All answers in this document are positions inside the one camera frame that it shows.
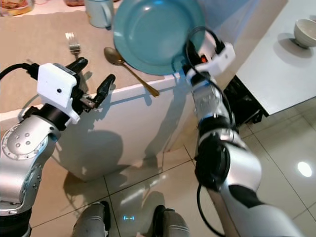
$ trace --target fork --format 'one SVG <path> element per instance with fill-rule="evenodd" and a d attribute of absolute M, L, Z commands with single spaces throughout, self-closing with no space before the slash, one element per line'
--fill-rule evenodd
<path fill-rule="evenodd" d="M 77 59 L 80 54 L 80 44 L 73 32 L 65 33 L 65 35 L 68 40 L 69 50 Z"/>

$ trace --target blue plate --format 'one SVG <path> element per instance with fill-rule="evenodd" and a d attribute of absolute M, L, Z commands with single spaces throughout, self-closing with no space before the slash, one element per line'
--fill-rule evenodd
<path fill-rule="evenodd" d="M 172 74 L 182 69 L 186 37 L 196 26 L 205 26 L 196 0 L 125 0 L 114 17 L 114 43 L 132 67 Z M 203 40 L 204 34 L 192 39 L 197 49 Z"/>

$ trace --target white mug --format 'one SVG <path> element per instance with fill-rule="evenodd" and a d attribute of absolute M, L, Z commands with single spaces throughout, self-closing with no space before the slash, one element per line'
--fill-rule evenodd
<path fill-rule="evenodd" d="M 85 10 L 92 26 L 109 28 L 114 17 L 112 0 L 84 0 Z"/>

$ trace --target white bowl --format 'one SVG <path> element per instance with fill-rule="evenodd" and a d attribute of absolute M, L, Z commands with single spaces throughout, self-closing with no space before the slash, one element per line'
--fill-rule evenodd
<path fill-rule="evenodd" d="M 294 36 L 301 47 L 316 47 L 316 22 L 309 19 L 297 20 Z"/>

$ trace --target gold spoon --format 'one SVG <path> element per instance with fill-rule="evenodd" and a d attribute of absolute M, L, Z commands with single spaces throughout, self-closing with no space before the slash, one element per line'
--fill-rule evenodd
<path fill-rule="evenodd" d="M 137 76 L 128 66 L 125 65 L 125 60 L 122 58 L 122 56 L 117 52 L 115 49 L 106 47 L 104 48 L 104 55 L 105 58 L 108 60 L 109 63 L 114 65 L 120 65 L 125 67 L 132 75 L 134 75 L 138 81 L 154 96 L 159 96 L 159 91 L 157 91 L 152 86 L 148 85 L 145 81 L 143 81 L 139 76 Z"/>

